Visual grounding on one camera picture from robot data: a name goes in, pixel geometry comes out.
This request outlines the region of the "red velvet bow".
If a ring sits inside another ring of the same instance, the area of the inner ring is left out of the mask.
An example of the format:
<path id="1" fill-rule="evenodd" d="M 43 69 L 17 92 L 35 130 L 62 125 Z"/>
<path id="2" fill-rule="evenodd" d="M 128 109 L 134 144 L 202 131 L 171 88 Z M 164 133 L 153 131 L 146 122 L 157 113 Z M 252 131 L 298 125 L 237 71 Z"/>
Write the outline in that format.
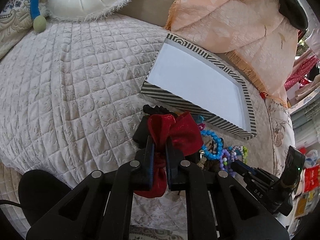
<path id="1" fill-rule="evenodd" d="M 145 116 L 133 140 L 140 149 L 144 149 L 148 139 L 152 139 L 154 145 L 153 167 L 147 172 L 152 176 L 152 186 L 149 191 L 135 191 L 135 194 L 144 198 L 159 198 L 167 189 L 180 191 L 180 185 L 184 183 L 179 168 L 181 161 L 203 146 L 197 123 L 189 112 L 177 117 L 172 114 Z"/>

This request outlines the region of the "black scrunchie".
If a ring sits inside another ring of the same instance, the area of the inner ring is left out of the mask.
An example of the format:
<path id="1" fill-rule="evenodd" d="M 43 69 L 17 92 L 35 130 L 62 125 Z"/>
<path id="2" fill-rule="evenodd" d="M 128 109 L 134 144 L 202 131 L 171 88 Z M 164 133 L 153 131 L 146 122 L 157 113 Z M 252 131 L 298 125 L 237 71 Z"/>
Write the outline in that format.
<path id="1" fill-rule="evenodd" d="M 173 117 L 177 118 L 178 115 L 174 112 L 169 111 L 167 108 L 163 107 L 163 106 L 154 106 L 151 107 L 150 105 L 144 105 L 143 106 L 143 112 L 147 115 L 154 115 L 154 114 L 158 114 L 158 115 L 166 115 L 166 114 L 171 114 Z"/>

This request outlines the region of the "small red object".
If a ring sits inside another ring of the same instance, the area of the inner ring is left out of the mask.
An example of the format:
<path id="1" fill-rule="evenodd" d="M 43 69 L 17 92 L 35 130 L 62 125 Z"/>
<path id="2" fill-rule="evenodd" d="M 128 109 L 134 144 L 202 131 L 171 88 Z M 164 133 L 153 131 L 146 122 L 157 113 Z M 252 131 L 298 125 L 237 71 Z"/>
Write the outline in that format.
<path id="1" fill-rule="evenodd" d="M 261 98 L 264 99 L 264 100 L 267 98 L 267 94 L 264 93 L 264 92 L 261 92 L 261 93 L 260 93 L 260 96 L 261 96 Z"/>

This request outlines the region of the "striped tray box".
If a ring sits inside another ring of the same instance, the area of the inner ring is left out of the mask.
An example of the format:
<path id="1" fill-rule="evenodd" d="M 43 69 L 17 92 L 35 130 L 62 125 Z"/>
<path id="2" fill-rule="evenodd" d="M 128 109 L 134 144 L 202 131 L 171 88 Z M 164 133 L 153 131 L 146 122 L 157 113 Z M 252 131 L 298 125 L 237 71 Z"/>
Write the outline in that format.
<path id="1" fill-rule="evenodd" d="M 174 34 L 164 40 L 141 93 L 242 139 L 257 135 L 245 81 L 219 57 Z"/>

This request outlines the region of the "quilted beige bedspread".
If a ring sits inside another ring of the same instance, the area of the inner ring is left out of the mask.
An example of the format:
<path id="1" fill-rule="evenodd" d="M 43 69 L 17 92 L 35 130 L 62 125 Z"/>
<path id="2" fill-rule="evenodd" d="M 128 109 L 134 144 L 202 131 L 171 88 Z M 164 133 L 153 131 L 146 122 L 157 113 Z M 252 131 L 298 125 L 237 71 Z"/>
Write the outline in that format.
<path id="1" fill-rule="evenodd" d="M 132 160 L 143 106 L 158 104 L 140 89 L 166 36 L 121 15 L 29 31 L 1 59 L 1 163 L 75 187 Z"/>

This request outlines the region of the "peach fringed blanket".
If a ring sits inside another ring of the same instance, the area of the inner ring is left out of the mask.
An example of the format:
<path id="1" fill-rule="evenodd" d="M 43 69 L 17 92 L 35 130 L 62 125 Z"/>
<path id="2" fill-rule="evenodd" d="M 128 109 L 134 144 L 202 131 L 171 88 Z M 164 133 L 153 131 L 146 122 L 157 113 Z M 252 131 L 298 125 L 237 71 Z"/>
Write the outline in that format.
<path id="1" fill-rule="evenodd" d="M 279 7 L 279 0 L 174 0 L 165 27 L 225 54 L 260 92 L 286 105 L 298 30 Z"/>

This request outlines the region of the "blue green plush toy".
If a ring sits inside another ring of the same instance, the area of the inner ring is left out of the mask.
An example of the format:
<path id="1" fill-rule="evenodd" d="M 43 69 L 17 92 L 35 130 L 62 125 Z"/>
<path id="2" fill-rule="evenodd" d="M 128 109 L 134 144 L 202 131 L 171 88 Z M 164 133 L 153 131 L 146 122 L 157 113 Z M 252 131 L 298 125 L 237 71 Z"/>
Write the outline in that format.
<path id="1" fill-rule="evenodd" d="M 47 20 L 41 15 L 39 9 L 40 0 L 30 0 L 30 16 L 33 21 L 33 29 L 36 33 L 41 33 L 46 29 Z"/>

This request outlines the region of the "floral embroidered cushion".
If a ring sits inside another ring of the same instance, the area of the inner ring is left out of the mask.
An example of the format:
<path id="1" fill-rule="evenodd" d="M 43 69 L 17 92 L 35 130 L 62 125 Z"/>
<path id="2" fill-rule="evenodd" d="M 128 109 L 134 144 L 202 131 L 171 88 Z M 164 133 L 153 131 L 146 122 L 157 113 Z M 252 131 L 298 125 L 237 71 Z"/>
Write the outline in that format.
<path id="1" fill-rule="evenodd" d="M 32 27 L 30 0 L 1 0 L 1 57 Z"/>

